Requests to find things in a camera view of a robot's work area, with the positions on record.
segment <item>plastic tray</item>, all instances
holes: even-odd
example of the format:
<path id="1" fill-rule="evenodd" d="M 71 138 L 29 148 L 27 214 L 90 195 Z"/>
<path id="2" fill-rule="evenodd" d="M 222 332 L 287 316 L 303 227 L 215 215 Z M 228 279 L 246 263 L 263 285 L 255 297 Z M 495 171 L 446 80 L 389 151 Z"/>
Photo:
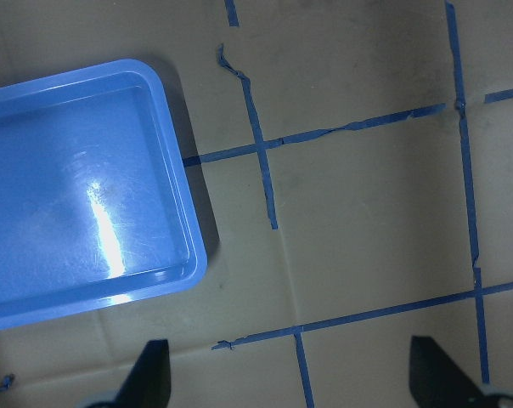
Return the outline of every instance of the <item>plastic tray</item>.
<path id="1" fill-rule="evenodd" d="M 0 329 L 179 292 L 205 270 L 150 67 L 124 59 L 0 88 Z"/>

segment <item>tray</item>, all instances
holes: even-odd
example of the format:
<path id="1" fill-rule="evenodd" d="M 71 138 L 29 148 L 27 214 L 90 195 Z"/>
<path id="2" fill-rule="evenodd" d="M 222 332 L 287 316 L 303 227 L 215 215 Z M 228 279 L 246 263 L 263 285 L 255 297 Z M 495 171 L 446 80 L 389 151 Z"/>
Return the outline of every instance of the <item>tray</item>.
<path id="1" fill-rule="evenodd" d="M 0 329 L 179 292 L 205 271 L 149 66 L 123 59 L 0 88 Z"/>

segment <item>floor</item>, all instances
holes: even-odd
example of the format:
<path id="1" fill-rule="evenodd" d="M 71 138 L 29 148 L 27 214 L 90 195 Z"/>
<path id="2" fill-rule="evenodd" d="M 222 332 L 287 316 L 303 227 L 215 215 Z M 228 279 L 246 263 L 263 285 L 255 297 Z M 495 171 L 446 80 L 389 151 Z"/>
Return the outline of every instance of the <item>floor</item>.
<path id="1" fill-rule="evenodd" d="M 209 257 L 187 292 L 0 331 L 0 407 L 76 407 L 164 337 L 172 408 L 415 407 L 412 335 L 513 391 L 513 0 L 454 7 L 0 2 L 0 87 L 155 68 Z"/>

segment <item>blue tray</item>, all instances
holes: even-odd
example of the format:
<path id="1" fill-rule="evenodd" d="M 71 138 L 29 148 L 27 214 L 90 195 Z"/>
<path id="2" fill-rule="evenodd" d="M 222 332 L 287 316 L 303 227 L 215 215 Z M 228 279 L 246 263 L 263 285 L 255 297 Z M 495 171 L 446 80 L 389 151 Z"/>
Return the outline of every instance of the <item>blue tray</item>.
<path id="1" fill-rule="evenodd" d="M 0 88 L 0 329 L 182 291 L 205 270 L 151 68 Z"/>

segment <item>black object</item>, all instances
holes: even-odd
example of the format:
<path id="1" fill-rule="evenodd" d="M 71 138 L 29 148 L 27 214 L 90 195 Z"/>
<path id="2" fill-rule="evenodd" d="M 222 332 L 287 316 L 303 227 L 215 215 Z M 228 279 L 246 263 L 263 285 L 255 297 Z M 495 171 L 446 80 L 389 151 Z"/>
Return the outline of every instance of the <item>black object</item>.
<path id="1" fill-rule="evenodd" d="M 411 338 L 409 391 L 419 408 L 513 408 L 513 397 L 484 395 L 432 337 Z"/>
<path id="2" fill-rule="evenodd" d="M 115 400 L 87 408 L 166 408 L 171 392 L 168 341 L 152 340 L 145 345 Z"/>

